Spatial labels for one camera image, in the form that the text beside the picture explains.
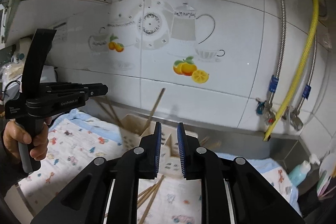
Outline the person left hand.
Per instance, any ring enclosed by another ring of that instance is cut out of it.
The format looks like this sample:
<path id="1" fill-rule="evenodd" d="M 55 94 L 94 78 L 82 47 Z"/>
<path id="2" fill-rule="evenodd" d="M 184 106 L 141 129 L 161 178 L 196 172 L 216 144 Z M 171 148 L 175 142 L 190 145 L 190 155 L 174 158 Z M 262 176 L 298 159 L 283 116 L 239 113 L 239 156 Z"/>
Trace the person left hand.
<path id="1" fill-rule="evenodd" d="M 41 133 L 34 137 L 34 139 L 31 138 L 28 132 L 18 126 L 15 121 L 9 121 L 6 124 L 3 132 L 3 144 L 15 164 L 21 160 L 18 143 L 33 143 L 34 148 L 30 151 L 30 156 L 36 161 L 41 161 L 46 157 L 49 143 L 49 125 L 51 121 L 51 117 L 45 119 Z"/>

